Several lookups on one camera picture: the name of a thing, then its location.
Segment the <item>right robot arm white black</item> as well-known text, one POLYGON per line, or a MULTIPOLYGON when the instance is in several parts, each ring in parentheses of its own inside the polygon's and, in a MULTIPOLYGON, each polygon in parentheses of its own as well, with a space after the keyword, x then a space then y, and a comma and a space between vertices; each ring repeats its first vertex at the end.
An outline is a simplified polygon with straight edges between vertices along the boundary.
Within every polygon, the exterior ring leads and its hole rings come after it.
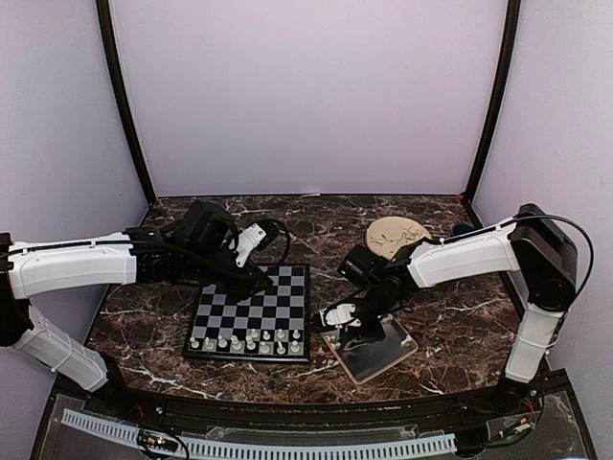
POLYGON ((341 348, 349 351, 376 341, 384 317, 421 292, 517 275, 526 290, 524 308, 504 382, 488 396, 489 408, 508 416, 525 401, 523 384, 534 379, 582 290, 577 246, 560 227, 565 221, 528 203, 509 218, 448 238, 423 236, 394 250, 358 244, 338 268, 357 292, 323 310, 321 321, 343 330, 341 348))

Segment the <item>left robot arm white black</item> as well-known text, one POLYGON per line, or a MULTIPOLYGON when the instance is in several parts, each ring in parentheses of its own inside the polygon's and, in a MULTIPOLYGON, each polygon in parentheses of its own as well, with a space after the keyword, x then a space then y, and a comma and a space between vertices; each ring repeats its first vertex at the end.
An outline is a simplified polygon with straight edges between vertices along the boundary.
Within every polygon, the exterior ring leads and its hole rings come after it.
POLYGON ((270 220, 244 229, 221 207, 195 201, 162 227, 133 227, 92 239, 28 243, 1 236, 1 345, 21 350, 97 394, 115 418, 135 409, 114 359, 78 344, 41 312, 32 297, 101 285, 218 284, 243 300, 269 282, 250 260, 281 229, 270 220))

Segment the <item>black grey chessboard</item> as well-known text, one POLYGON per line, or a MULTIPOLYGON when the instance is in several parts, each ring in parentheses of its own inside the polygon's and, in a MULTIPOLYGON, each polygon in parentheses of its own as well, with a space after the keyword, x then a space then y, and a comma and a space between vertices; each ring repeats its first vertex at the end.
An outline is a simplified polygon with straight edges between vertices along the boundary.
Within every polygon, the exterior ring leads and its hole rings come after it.
POLYGON ((309 332, 309 295, 310 266, 308 264, 284 264, 278 267, 264 265, 262 268, 272 280, 273 286, 254 294, 245 300, 229 297, 227 289, 216 285, 204 287, 195 296, 193 311, 182 356, 187 359, 248 360, 266 363, 308 364, 310 362, 309 332), (245 338, 256 329, 259 336, 254 339, 256 348, 247 350, 245 338), (277 330, 283 329, 284 339, 277 338, 277 330), (294 330, 303 332, 300 343, 301 351, 293 354, 290 344, 294 330), (271 338, 262 339, 262 333, 269 331, 271 338), (217 348, 217 339, 222 335, 228 342, 226 350, 217 348), (236 335, 242 344, 239 351, 232 349, 231 336, 236 335), (189 340, 195 337, 199 348, 192 350, 189 340), (216 350, 207 353, 204 350, 205 338, 216 341, 216 350), (260 353, 260 343, 267 342, 270 347, 268 355, 260 353), (286 353, 277 353, 277 342, 284 343, 286 353))

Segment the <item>white king chess piece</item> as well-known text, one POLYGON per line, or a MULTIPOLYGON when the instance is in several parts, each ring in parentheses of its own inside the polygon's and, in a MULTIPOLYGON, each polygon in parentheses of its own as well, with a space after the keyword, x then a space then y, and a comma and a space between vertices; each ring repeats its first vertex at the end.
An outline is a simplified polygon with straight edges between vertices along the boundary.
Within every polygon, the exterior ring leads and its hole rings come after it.
POLYGON ((231 336, 232 349, 239 351, 242 348, 242 344, 236 335, 231 336))

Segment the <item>white queen chess piece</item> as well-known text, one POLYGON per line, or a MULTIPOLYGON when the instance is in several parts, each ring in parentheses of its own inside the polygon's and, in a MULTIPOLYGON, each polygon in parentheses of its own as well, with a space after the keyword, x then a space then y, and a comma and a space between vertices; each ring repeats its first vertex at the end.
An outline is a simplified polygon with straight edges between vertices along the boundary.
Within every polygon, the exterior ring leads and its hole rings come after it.
POLYGON ((247 350, 253 351, 256 348, 254 338, 251 335, 247 335, 245 338, 245 346, 247 350))

